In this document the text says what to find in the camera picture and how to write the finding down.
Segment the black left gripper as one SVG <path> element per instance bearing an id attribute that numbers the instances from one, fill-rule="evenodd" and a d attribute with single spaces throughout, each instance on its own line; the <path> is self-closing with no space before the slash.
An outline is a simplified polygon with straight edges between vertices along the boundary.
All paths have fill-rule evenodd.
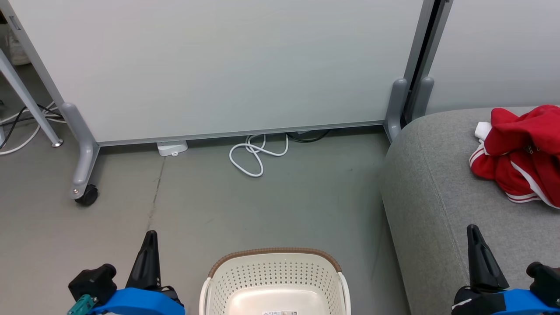
<path id="1" fill-rule="evenodd" d="M 68 289 L 78 301 L 83 295 L 90 295 L 97 299 L 97 303 L 107 303 L 117 291 L 113 279 L 116 268 L 111 264 L 104 264 L 96 269 L 84 269 L 68 284 Z M 128 277 L 126 287 L 157 291 L 162 288 L 158 234 L 147 231 L 138 255 Z"/>

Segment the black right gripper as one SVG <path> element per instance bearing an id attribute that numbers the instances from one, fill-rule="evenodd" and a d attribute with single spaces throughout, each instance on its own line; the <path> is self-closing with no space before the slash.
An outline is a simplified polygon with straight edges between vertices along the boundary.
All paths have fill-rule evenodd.
<path id="1" fill-rule="evenodd" d="M 470 289 L 476 293 L 497 293 L 510 287 L 479 227 L 467 227 Z M 548 307 L 560 306 L 560 268 L 530 263 L 527 275 L 533 279 L 530 291 Z"/>

